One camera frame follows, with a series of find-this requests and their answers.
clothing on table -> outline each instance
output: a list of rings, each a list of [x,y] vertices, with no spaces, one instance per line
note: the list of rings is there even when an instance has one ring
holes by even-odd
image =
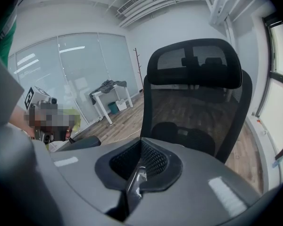
[[[92,94],[95,92],[102,92],[102,93],[109,93],[114,87],[114,85],[118,85],[121,87],[127,87],[127,82],[126,81],[109,81],[106,80],[104,83],[102,83],[102,85],[100,87],[98,87],[97,89],[95,89],[93,92],[91,92],[89,94],[89,97],[92,101],[92,104],[94,105],[96,103],[96,100],[93,98]]]

wooden floor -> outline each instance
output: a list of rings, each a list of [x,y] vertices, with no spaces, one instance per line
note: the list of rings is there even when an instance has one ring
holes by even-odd
[[[133,108],[128,108],[116,115],[109,115],[113,124],[106,118],[93,124],[74,139],[79,140],[91,135],[97,136],[102,145],[135,138],[140,135],[143,118],[143,96],[133,101]],[[255,139],[246,124],[243,125],[238,140],[226,161],[226,166],[242,176],[259,193],[263,192],[261,161]]]

chair armrest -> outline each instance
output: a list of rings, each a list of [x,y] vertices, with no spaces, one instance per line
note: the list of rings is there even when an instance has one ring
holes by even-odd
[[[72,151],[72,150],[96,147],[96,146],[100,146],[100,145],[101,145],[100,140],[96,136],[91,136],[91,137],[79,140],[77,142],[74,142],[74,143],[70,144],[69,146],[66,146],[65,148],[58,150],[58,151],[59,152]]]

chair headrest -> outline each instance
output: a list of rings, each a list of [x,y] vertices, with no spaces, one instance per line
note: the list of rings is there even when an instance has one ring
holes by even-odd
[[[148,63],[147,78],[154,85],[188,84],[235,89],[241,86],[242,70],[238,56],[228,42],[198,39],[155,51]]]

trash bin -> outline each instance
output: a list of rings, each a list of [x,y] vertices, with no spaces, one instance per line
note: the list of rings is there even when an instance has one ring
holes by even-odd
[[[111,110],[112,114],[117,114],[118,108],[115,102],[111,102],[108,104],[109,109]]]

